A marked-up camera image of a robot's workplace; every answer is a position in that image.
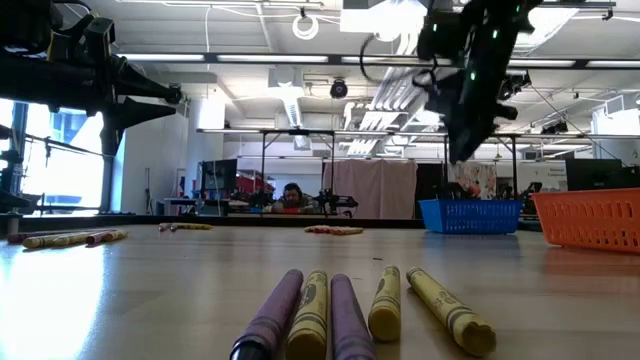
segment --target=security camera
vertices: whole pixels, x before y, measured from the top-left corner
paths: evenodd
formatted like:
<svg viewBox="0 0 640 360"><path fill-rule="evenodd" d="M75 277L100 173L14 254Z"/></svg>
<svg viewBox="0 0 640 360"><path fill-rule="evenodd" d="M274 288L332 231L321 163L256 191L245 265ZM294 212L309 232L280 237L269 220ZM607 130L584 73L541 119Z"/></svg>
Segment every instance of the security camera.
<svg viewBox="0 0 640 360"><path fill-rule="evenodd" d="M347 96L347 92L349 88L347 88L347 84L344 82L344 79L335 79L333 81L333 85L331 85L331 97L333 99L342 99Z"/></svg>

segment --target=wooden table surface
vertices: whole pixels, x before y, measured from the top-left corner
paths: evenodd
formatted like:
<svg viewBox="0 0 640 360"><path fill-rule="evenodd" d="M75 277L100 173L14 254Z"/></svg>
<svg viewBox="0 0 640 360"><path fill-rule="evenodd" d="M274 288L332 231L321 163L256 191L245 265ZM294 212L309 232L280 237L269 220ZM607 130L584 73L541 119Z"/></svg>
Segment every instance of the wooden table surface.
<svg viewBox="0 0 640 360"><path fill-rule="evenodd" d="M1 359L228 359L288 269L347 274L366 318L386 264L423 267L484 317L498 337L492 359L640 352L638 256L549 247L527 232L125 228L128 239L95 248L0 243ZM402 288L402 340L376 345L378 359L467 358L404 278Z"/></svg>

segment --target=ceiling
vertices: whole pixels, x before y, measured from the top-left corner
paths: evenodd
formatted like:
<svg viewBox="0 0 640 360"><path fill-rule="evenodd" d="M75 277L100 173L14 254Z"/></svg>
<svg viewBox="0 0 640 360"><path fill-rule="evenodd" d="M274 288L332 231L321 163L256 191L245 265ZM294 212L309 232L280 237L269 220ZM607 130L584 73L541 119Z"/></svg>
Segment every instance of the ceiling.
<svg viewBox="0 0 640 360"><path fill-rule="evenodd" d="M168 7L162 4L132 4L116 0L85 0L101 16L115 20L116 51L127 52L204 52L207 51L205 14L202 7ZM640 1L616 0L616 17L639 18ZM324 10L308 10L323 16L340 15L342 0L326 0ZM74 22L84 10L74 5L63 9L66 20ZM367 34L343 33L339 25L319 22L319 33L312 40L301 40L292 32L293 17L254 17L254 8L234 8L251 16L242 16L227 10L211 9L207 17L210 52L278 52L278 53L341 53L356 54ZM292 15L297 10L263 9L266 15ZM604 10L581 11L576 18L598 17ZM531 56L590 57L590 58L640 58L640 41L636 34L640 23L611 19L570 20L559 33L533 51ZM399 41L373 41L369 53L393 54ZM206 79L215 74L216 82L223 86L232 102L227 106L227 118L234 124L251 119L273 119L284 111L282 101L266 97L268 71L264 65L187 65L145 64L141 67L147 76L162 81L169 74L191 74ZM347 100L370 100L376 93L377 83L368 82L357 66L303 66L307 97L299 100L303 113L342 114ZM382 78L384 68L371 68L374 78ZM334 78L342 77L349 86L348 99L331 100L329 88ZM533 85L556 109L570 109L573 123L582 129L589 128L590 111L602 106L601 101L624 90L640 89L640 71L531 71ZM207 83L184 83L183 88L191 97L206 97L212 89ZM580 93L574 99L575 92ZM516 95L511 104L520 115L516 121L498 119L503 131L524 131L533 121L554 113L547 102L533 89Z"/></svg>

